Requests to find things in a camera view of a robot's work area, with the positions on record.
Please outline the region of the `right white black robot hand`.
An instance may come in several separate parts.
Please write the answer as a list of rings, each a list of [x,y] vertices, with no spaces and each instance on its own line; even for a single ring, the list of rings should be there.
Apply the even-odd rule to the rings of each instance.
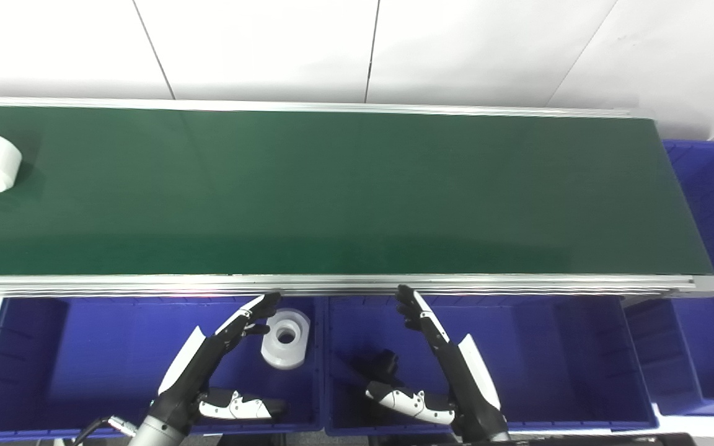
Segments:
[[[468,443],[510,440],[508,423],[501,411],[498,390],[470,334],[454,342],[439,318],[417,291],[401,284],[395,292],[397,311],[405,327],[420,332],[436,358],[449,393],[414,392],[385,380],[371,379],[365,395],[379,406],[421,421],[447,424],[454,435]]]

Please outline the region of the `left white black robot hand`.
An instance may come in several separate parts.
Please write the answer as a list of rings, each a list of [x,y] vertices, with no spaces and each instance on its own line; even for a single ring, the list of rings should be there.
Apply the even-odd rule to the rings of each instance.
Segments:
[[[272,419],[286,412],[280,399],[261,399],[236,389],[210,388],[209,380],[227,353],[249,335],[269,333],[258,321],[274,316],[281,294],[255,297],[210,336],[195,328],[178,352],[158,396],[131,439],[131,445],[179,445],[201,417],[223,420]]]

